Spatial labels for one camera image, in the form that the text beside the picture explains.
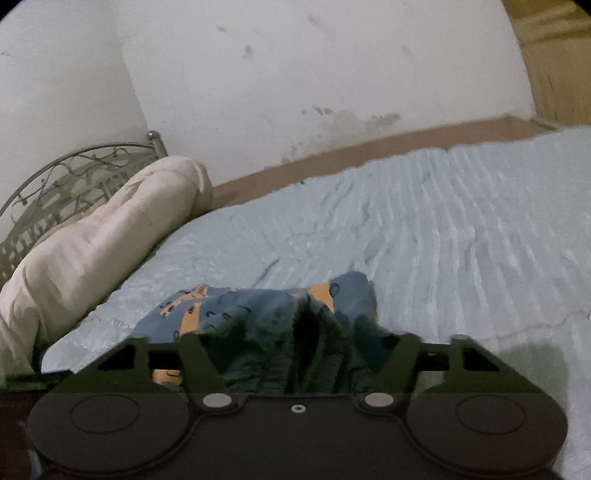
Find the light blue quilted bed cover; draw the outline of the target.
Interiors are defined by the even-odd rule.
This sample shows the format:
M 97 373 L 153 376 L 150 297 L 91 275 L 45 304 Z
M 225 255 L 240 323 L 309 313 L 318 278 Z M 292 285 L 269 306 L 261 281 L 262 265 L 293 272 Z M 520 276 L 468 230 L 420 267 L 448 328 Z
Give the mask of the light blue quilted bed cover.
M 312 178 L 186 223 L 51 346 L 78 371 L 158 302 L 201 283 L 286 289 L 349 271 L 380 323 L 465 334 L 553 395 L 567 479 L 590 475 L 590 131 L 419 150 Z

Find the grey metal headboard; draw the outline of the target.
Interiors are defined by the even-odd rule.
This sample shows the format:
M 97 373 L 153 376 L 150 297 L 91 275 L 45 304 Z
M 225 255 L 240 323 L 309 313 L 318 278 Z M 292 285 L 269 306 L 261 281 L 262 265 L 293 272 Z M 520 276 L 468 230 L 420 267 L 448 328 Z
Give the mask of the grey metal headboard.
M 1 282 L 52 228 L 109 200 L 144 167 L 167 155 L 161 135 L 110 142 L 67 153 L 39 169 L 1 207 Z

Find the brown wooden bed frame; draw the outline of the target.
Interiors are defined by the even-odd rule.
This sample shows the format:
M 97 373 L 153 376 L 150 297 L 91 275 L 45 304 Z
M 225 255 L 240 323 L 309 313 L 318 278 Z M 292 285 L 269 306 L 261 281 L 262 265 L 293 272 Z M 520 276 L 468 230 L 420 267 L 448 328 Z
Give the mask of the brown wooden bed frame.
M 519 141 L 562 128 L 562 125 L 542 118 L 523 120 L 506 116 L 388 136 L 322 152 L 216 186 L 211 208 L 217 210 L 240 205 L 311 177 L 337 174 L 373 160 L 415 150 L 449 150 L 456 146 L 485 142 Z

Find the blue pants with orange cars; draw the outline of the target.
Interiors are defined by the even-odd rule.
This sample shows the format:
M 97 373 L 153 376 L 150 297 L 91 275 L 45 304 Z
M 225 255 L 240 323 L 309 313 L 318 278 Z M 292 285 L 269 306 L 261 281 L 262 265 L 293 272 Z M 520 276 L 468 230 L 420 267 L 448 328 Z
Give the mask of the blue pants with orange cars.
M 366 393 L 398 337 L 379 325 L 373 284 L 361 272 L 287 290 L 200 284 L 157 305 L 133 329 L 152 343 L 185 334 L 200 343 L 235 393 Z

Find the brown plywood wardrobe panel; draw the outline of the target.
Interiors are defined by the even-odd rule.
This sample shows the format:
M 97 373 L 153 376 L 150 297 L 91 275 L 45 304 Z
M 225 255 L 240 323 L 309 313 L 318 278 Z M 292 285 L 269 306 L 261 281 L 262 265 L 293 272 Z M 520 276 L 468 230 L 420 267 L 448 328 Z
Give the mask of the brown plywood wardrobe panel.
M 503 2 L 526 64 L 536 113 L 548 123 L 590 123 L 590 3 Z

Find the rolled cream comforter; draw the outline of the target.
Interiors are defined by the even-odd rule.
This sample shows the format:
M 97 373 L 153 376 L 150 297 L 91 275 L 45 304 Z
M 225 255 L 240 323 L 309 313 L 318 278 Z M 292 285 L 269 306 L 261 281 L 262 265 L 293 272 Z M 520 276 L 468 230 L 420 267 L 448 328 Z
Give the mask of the rolled cream comforter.
M 35 348 L 66 335 L 156 244 L 204 214 L 212 196 L 204 164 L 169 156 L 90 213 L 55 227 L 2 287 L 2 376 L 32 373 Z

